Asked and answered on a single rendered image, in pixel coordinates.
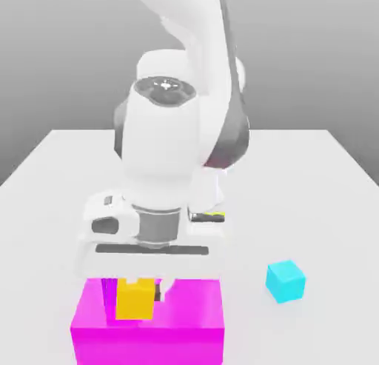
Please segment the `large magenta box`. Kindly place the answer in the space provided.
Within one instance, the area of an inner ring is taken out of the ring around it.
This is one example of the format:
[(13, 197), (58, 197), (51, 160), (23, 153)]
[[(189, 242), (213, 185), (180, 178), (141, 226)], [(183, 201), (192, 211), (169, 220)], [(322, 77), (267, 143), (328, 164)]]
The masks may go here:
[(77, 365), (223, 365), (218, 280), (176, 280), (150, 321), (106, 315), (101, 279), (86, 280), (71, 327)]

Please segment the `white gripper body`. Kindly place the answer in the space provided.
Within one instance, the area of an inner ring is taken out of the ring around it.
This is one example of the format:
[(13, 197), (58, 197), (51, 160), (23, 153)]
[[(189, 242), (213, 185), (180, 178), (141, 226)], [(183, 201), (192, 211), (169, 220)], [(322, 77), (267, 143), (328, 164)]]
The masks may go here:
[(222, 223), (188, 223), (177, 241), (155, 250), (114, 235), (83, 232), (76, 272), (83, 278), (217, 279), (227, 252), (224, 228)]

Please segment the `small cyan cube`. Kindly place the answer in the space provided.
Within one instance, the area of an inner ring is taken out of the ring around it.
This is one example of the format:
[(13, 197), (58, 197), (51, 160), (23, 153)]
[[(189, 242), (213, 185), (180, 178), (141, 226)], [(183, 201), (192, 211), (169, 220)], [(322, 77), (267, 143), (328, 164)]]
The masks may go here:
[(306, 276), (291, 260), (270, 264), (266, 272), (266, 288), (277, 303), (302, 299)]

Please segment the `small yellow cube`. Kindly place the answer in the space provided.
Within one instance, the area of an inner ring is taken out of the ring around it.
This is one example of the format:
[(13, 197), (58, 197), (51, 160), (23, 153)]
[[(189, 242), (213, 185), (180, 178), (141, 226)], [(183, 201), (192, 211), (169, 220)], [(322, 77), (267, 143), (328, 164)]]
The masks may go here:
[(119, 321), (152, 320), (155, 303), (155, 279), (139, 278), (128, 283), (117, 280), (115, 318)]

